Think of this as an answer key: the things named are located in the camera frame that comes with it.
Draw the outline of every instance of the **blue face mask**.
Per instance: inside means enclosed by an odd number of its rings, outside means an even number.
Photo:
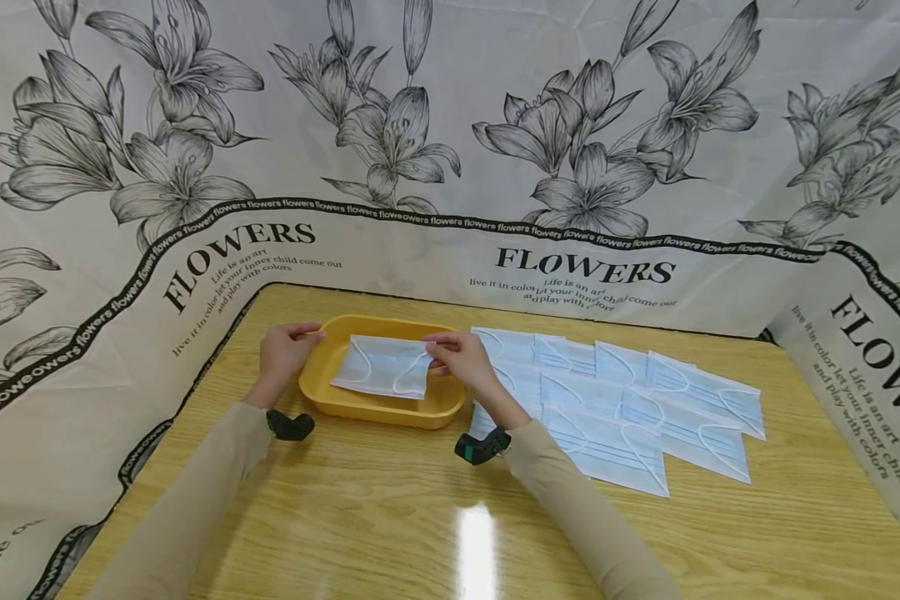
[[[658,392],[627,390],[618,414],[620,421],[659,431],[666,454],[694,463],[728,478],[750,483],[747,451],[740,429],[714,422],[696,412],[667,402]]]
[[[509,331],[507,329],[490,329],[488,327],[472,327],[483,347],[487,349],[490,362],[505,360],[524,365],[533,365],[533,340],[539,334],[525,331]],[[540,336],[546,339],[559,340],[553,335]]]
[[[760,390],[737,381],[690,368],[650,353],[647,387],[672,403],[720,417],[749,436],[766,440]]]
[[[540,397],[540,372],[533,367],[499,360],[493,364],[493,371],[500,380],[500,384],[527,411],[527,415],[540,421],[543,418],[543,400]],[[474,403],[473,421],[470,422],[470,435],[475,438],[485,438],[495,428],[496,424],[490,418],[488,412],[483,410],[483,406],[479,403]]]
[[[597,341],[596,360],[597,379],[613,381],[620,385],[650,387],[647,385],[648,355],[645,352]],[[688,362],[674,362],[696,368]]]
[[[595,378],[597,364],[594,349],[586,343],[565,339],[551,339],[538,335],[533,341],[536,349],[536,364],[552,370],[565,371]]]
[[[565,372],[540,375],[540,398],[544,405],[600,418],[616,417],[624,402],[625,389],[608,381]]]
[[[424,342],[351,335],[343,365],[331,384],[379,396],[423,399],[429,354]]]
[[[543,424],[583,474],[670,498],[660,437],[653,432],[549,405]]]

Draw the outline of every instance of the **wrist strap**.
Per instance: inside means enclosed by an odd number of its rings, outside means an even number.
[[[277,440],[299,442],[310,435],[315,423],[313,423],[313,417],[305,412],[297,415],[296,418],[290,418],[278,410],[268,410],[267,425]]]

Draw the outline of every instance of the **mask ear loop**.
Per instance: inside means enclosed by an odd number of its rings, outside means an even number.
[[[647,469],[647,472],[651,474],[653,480],[657,482],[657,485],[660,486],[661,490],[663,490],[667,494],[667,498],[669,498],[670,497],[670,487],[667,487],[667,482],[660,479],[660,477],[657,475],[656,470],[653,470],[650,467],[650,465],[647,464],[647,461],[643,460],[643,457],[640,456],[640,453],[638,451],[636,451],[636,448],[633,447],[633,444],[631,443],[631,441],[629,441],[627,439],[627,430],[629,428],[637,429],[639,431],[644,431],[647,433],[648,433],[648,431],[646,429],[644,429],[643,427],[641,427],[640,425],[634,425],[631,423],[621,423],[620,424],[620,436],[622,438],[624,438],[624,443],[627,444],[627,448],[629,448],[629,451],[631,451],[631,453],[633,453],[633,456],[636,457],[636,460],[640,461],[641,465],[643,465]]]
[[[745,422],[747,425],[749,425],[749,428],[751,428],[753,430],[753,433],[759,435],[760,428],[758,426],[756,426],[756,424],[754,424],[753,422],[749,421],[748,418],[741,415],[739,411],[736,411],[732,407],[730,407],[729,402],[727,402],[727,399],[723,396],[724,392],[745,393],[745,394],[747,394],[747,396],[756,396],[758,398],[759,398],[759,394],[753,393],[753,392],[741,392],[739,390],[717,390],[717,398],[720,398],[720,403],[723,405],[723,408],[726,408],[728,411],[732,412],[733,415],[735,415],[737,418],[740,419],[740,421]]]
[[[663,423],[667,419],[667,415],[663,410],[663,405],[658,402],[657,399],[651,398],[649,396],[644,396],[643,393],[640,393],[638,390],[633,389],[633,387],[629,387],[629,390],[632,390],[633,393],[637,394],[640,398],[647,400],[648,403],[652,403],[653,406],[657,407],[657,410],[660,412],[660,421],[657,422],[656,425],[653,425],[653,429],[659,429],[663,427]],[[624,397],[624,402],[620,403],[620,406],[617,407],[617,413],[620,413],[624,408],[624,403],[627,401],[626,396]]]
[[[653,355],[648,356],[648,358],[647,358],[647,370],[648,371],[650,371],[650,364],[651,364],[650,361],[652,361],[652,360],[657,360],[657,362],[660,364],[660,366],[669,368],[670,371],[676,373],[679,376],[679,378],[683,380],[683,387],[678,387],[677,390],[666,390],[666,389],[658,389],[658,387],[647,387],[647,390],[651,390],[653,392],[676,393],[676,392],[686,392],[687,390],[690,389],[690,380],[688,379],[688,377],[686,377],[685,374],[683,374],[682,372],[679,372],[676,367],[674,367],[672,365],[668,365],[666,361],[660,360],[659,358],[656,358]]]
[[[509,382],[511,382],[511,389],[507,390],[508,392],[516,393],[516,381],[513,380],[513,377],[511,377],[508,372],[504,371],[500,367],[493,367],[493,371],[495,371],[496,373],[500,373],[503,377],[507,378]]]
[[[573,363],[570,362],[570,360],[566,356],[564,356],[563,354],[560,354],[555,347],[550,346],[550,342],[547,342],[546,338],[540,337],[538,335],[534,335],[533,336],[534,345],[536,345],[537,341],[543,342],[544,346],[546,346],[547,348],[550,348],[551,352],[553,353],[553,356],[556,356],[556,358],[563,360],[567,364],[567,372],[568,373],[573,371]]]
[[[632,385],[632,384],[636,383],[636,373],[633,371],[633,367],[629,366],[629,362],[625,361],[624,359],[621,359],[620,354],[616,354],[612,349],[610,349],[606,345],[603,345],[603,343],[601,343],[601,342],[597,342],[597,350],[603,350],[605,353],[607,353],[610,356],[612,356],[613,358],[617,359],[618,361],[620,361],[622,363],[622,365],[624,365],[624,367],[627,368],[627,371],[631,372],[631,380],[629,380],[627,385]]]
[[[717,460],[719,460],[721,463],[723,463],[723,465],[727,465],[728,467],[732,468],[734,470],[734,472],[739,473],[741,478],[744,478],[745,483],[747,483],[747,484],[750,483],[751,479],[749,479],[749,473],[743,472],[743,470],[740,470],[735,465],[732,465],[730,462],[728,462],[728,460],[726,458],[723,458],[723,456],[721,456],[720,454],[717,454],[716,450],[714,450],[713,448],[710,447],[710,444],[707,442],[707,439],[703,436],[704,429],[729,429],[729,430],[736,431],[736,432],[739,432],[740,430],[736,429],[735,427],[729,427],[727,425],[715,425],[715,424],[707,423],[707,424],[701,425],[697,429],[697,437],[700,438],[700,443],[703,444],[703,447],[706,448],[710,454],[713,454],[714,456],[716,456]]]
[[[413,362],[411,362],[410,367],[404,368],[403,372],[401,372],[399,375],[397,375],[397,377],[395,379],[393,379],[393,385],[391,386],[393,393],[412,393],[412,392],[417,391],[417,390],[414,390],[413,387],[407,387],[406,390],[400,391],[400,390],[396,389],[396,384],[398,384],[400,379],[404,379],[404,377],[406,377],[407,373],[410,373],[411,371],[413,371],[413,368],[417,366],[417,364],[420,362],[420,359],[424,358],[424,356],[430,356],[430,354],[428,352],[424,352],[423,354],[420,354],[419,356],[417,356],[417,359],[413,360]]]
[[[558,409],[556,406],[551,406],[550,408],[555,413],[557,413],[557,415],[559,415],[560,417],[563,417],[565,422],[570,423],[572,425],[572,428],[579,431],[581,437],[583,438],[583,444],[581,447],[574,448],[572,450],[563,450],[563,451],[567,454],[580,453],[580,451],[583,450],[584,448],[586,448],[588,446],[588,444],[590,443],[590,437],[580,428],[580,425],[577,425],[575,422],[573,422],[573,420],[570,417],[566,416],[562,410]]]
[[[500,338],[498,338],[498,337],[496,336],[496,334],[493,333],[493,331],[489,331],[488,329],[478,329],[478,331],[480,331],[480,333],[486,333],[488,336],[490,336],[490,337],[493,338],[493,341],[494,341],[494,342],[499,343],[499,345],[500,345],[500,352],[497,352],[497,355],[496,355],[496,356],[490,357],[490,360],[496,360],[496,359],[499,359],[499,358],[504,354],[504,342],[501,342],[501,341],[500,341]]]
[[[363,361],[367,363],[367,374],[363,375],[363,377],[361,377],[360,379],[338,379],[337,381],[339,381],[340,383],[363,383],[370,378],[370,373],[373,373],[373,365],[370,364],[370,359],[368,358],[367,353],[363,351],[363,348],[361,348],[359,343],[356,343],[353,338],[350,338],[350,345],[355,350],[357,350],[357,353],[359,353],[363,357]]]
[[[577,399],[577,402],[578,402],[578,403],[581,403],[581,405],[583,405],[583,398],[580,397],[580,394],[578,394],[578,393],[574,392],[573,390],[571,390],[570,387],[568,387],[567,384],[563,383],[563,381],[559,381],[558,379],[553,379],[552,377],[550,377],[550,375],[548,375],[548,374],[546,374],[546,373],[540,373],[540,377],[543,377],[543,378],[546,378],[546,379],[550,379],[551,381],[553,381],[553,383],[556,383],[558,386],[562,387],[564,390],[566,390],[566,391],[572,393],[572,396],[575,397],[575,398]]]

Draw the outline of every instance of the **person's right hand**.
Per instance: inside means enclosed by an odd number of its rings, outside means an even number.
[[[437,374],[452,374],[477,396],[500,387],[479,336],[464,331],[442,331],[431,333],[423,341],[427,342],[427,353],[433,357],[430,368],[435,368]]]
[[[508,431],[530,423],[530,415],[497,379],[478,336],[446,331],[432,333],[423,341],[427,342],[427,352],[433,357],[430,367],[436,368],[437,374],[449,372],[463,381],[494,423]]]

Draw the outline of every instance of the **table surface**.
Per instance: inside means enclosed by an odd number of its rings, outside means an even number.
[[[666,456],[671,498],[595,482],[685,598],[900,599],[900,528],[787,356],[771,343],[290,285],[257,297],[77,566],[82,598],[193,449],[257,374],[274,323],[340,314],[509,328],[654,349],[763,391],[767,441],[745,437],[753,485]],[[191,598],[599,598],[580,558],[501,460],[453,453],[471,409],[423,431],[310,412],[274,442],[203,556]]]

